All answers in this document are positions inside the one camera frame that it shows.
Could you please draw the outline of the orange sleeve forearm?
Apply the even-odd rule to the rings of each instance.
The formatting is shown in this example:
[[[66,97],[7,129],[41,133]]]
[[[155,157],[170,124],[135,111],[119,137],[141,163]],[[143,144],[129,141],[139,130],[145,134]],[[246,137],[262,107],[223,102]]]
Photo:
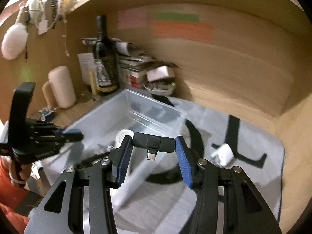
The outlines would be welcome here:
[[[1,156],[1,213],[4,213],[5,218],[17,233],[24,233],[29,218],[16,213],[14,209],[26,197],[28,191],[12,185],[9,167],[10,161]]]

